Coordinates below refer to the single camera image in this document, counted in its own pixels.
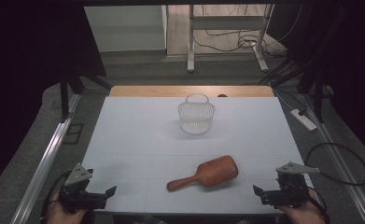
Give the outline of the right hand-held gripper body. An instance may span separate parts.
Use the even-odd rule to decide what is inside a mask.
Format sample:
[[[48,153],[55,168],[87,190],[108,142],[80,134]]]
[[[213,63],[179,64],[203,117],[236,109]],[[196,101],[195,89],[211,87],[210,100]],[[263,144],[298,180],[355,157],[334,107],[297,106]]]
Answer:
[[[294,208],[300,207],[309,201],[308,186],[304,174],[319,174],[318,168],[309,167],[295,162],[276,169],[279,190],[262,190],[261,202],[273,206],[288,205]]]

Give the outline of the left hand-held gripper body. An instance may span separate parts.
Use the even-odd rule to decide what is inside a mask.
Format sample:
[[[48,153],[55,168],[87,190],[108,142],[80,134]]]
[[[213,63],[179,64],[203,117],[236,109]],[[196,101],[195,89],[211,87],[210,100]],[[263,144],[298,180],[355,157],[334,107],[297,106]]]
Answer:
[[[59,203],[71,213],[80,209],[103,209],[106,205],[106,194],[89,193],[86,187],[90,183],[93,170],[86,170],[78,163],[70,172],[59,190]]]

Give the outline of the white plastic basket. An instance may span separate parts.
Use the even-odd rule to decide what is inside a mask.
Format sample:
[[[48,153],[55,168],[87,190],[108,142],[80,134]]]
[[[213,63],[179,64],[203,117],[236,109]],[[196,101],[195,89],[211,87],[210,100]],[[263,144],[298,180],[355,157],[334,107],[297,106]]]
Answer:
[[[200,135],[211,128],[215,106],[204,93],[193,93],[178,106],[179,127],[188,134]]]

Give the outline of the person's left hand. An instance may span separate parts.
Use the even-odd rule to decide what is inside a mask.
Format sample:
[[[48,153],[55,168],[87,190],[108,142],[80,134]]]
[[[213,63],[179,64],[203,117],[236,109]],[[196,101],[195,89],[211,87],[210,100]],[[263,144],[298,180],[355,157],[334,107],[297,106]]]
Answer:
[[[55,193],[52,196],[53,203],[49,205],[46,224],[81,224],[86,209],[77,210],[75,213],[69,213],[58,202],[59,194]]]

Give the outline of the person's right hand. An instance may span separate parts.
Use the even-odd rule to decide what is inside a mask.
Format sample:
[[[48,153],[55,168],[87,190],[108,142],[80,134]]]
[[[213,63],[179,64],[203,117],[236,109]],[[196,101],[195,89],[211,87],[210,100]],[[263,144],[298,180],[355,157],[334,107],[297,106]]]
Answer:
[[[288,216],[292,224],[326,224],[320,211],[311,202],[298,208],[278,206],[278,209]]]

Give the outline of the white table mat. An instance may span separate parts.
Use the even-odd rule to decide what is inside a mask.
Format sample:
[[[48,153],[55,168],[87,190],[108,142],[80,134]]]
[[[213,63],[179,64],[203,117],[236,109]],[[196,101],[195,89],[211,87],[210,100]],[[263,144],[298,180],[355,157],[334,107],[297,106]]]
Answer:
[[[114,188],[105,212],[151,215],[271,214],[253,188],[277,189],[278,167],[302,162],[275,97],[215,97],[210,130],[179,127],[180,97],[108,97],[82,161],[93,171],[89,192]],[[216,187],[197,182],[169,191],[168,182],[194,175],[199,164],[229,155],[233,180]]]

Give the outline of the white power strip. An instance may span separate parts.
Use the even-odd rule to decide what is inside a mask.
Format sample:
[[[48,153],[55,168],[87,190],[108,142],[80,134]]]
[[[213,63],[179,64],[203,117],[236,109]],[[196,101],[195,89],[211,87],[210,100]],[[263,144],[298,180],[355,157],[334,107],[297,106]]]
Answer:
[[[302,114],[298,109],[293,109],[290,111],[291,116],[296,119],[308,132],[312,132],[316,129],[316,125],[309,120],[304,114]]]

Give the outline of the black metal stand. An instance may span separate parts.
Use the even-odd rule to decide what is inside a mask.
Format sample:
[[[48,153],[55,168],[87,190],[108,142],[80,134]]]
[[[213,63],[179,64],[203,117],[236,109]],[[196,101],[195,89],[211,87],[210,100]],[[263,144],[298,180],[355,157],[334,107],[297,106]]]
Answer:
[[[86,77],[90,81],[98,84],[106,90],[111,90],[112,85],[99,77],[84,71],[82,68],[73,66],[70,68],[64,69],[60,73],[60,91],[61,91],[61,106],[62,106],[62,115],[61,115],[61,123],[66,122],[68,115],[70,114],[70,106],[69,106],[69,96],[68,90],[71,89],[75,94],[81,94],[84,92],[85,88],[80,80],[81,77]]]
[[[302,65],[298,65],[291,72],[286,73],[285,75],[275,78],[279,74],[282,73],[283,69],[291,64],[294,66],[294,62],[290,58],[286,58],[283,62],[281,62],[276,68],[270,71],[264,78],[262,78],[259,82],[260,85],[270,85],[272,88],[278,87],[281,84],[302,75],[301,80],[298,83],[297,90],[298,93],[307,93],[311,88],[314,88],[314,114],[320,123],[323,123],[322,116],[322,99],[324,96],[323,93],[323,84],[324,84],[324,75],[323,75],[323,66],[320,64],[318,60],[309,60]]]

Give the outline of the wooden table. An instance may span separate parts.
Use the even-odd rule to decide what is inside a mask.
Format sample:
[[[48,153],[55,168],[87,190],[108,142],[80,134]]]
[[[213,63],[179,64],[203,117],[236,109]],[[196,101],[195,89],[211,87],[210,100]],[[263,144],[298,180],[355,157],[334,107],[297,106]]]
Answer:
[[[274,97],[267,86],[114,86],[112,97],[183,97],[204,93],[209,97],[224,94],[228,97]]]

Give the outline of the black curtain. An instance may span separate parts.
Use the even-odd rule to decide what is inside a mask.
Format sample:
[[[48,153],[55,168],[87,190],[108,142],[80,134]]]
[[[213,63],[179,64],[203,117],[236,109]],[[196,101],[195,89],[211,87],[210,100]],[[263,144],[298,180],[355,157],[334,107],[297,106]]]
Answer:
[[[105,73],[83,6],[0,0],[0,175],[68,72]]]
[[[283,1],[303,5],[292,58],[320,62],[332,106],[365,146],[365,0]]]

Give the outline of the white cabinet panel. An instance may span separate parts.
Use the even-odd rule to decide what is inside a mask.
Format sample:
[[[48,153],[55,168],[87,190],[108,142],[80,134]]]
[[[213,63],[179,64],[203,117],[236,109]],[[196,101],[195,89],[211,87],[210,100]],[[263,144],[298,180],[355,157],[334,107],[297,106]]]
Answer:
[[[84,7],[101,52],[165,50],[163,6]]]

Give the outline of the aluminium rail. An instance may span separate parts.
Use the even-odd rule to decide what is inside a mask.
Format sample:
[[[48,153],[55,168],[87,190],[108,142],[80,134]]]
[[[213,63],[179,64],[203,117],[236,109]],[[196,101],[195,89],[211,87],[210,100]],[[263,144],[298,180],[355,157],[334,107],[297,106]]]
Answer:
[[[56,158],[56,155],[62,144],[62,141],[70,126],[80,97],[81,97],[80,94],[74,93],[72,95],[68,103],[66,119],[65,121],[60,122],[57,125],[56,130],[53,136],[51,137],[49,144],[42,156],[42,159],[38,164],[35,173],[26,191],[24,192],[20,204],[17,210],[15,211],[15,214],[13,215],[9,224],[26,224],[35,206],[35,202],[39,196],[39,193],[42,187],[44,186],[45,180],[49,174],[49,170]]]
[[[325,142],[326,147],[328,148],[328,154],[330,155],[330,159],[333,162],[334,167],[336,168],[339,176],[343,181],[353,182],[356,179],[353,177],[352,171],[347,167],[347,163],[342,157],[342,154],[333,142],[332,137],[326,127],[326,125],[316,117],[314,111],[314,104],[311,102],[309,96],[305,96],[303,94],[299,94],[299,98],[302,102],[307,106],[306,114],[310,117],[313,123],[317,127],[317,132],[320,135],[321,141]],[[357,208],[361,218],[365,223],[365,193],[360,186],[346,185],[345,186],[355,207]]]

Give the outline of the white desk frame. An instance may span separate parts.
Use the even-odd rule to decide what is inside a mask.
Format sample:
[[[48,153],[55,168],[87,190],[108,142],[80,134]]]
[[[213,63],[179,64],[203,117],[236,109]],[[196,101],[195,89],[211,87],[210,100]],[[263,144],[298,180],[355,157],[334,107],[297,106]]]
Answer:
[[[252,47],[260,70],[267,72],[269,67],[263,58],[262,42],[266,34],[274,4],[267,4],[262,16],[195,16],[194,5],[189,5],[189,44],[187,70],[193,72],[194,62],[194,38],[195,30],[251,30],[258,31],[259,35]]]

